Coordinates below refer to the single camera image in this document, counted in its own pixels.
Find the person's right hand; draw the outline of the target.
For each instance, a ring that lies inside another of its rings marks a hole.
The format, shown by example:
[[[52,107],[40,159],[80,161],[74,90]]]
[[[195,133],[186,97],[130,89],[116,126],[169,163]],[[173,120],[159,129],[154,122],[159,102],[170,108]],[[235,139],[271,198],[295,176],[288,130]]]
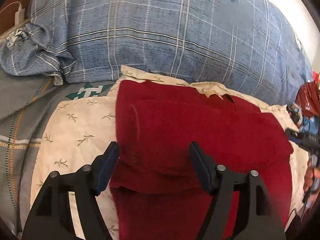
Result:
[[[313,178],[319,179],[319,168],[317,168],[317,167],[312,168],[311,164],[312,164],[312,162],[309,160],[308,161],[308,168],[307,168],[305,176],[304,176],[304,185],[303,185],[304,192],[308,192],[308,190],[312,186]],[[308,201],[314,202],[317,199],[318,195],[319,195],[319,189],[317,190],[317,192],[315,194],[310,194],[309,198],[306,199],[304,201],[304,203],[308,202]]]

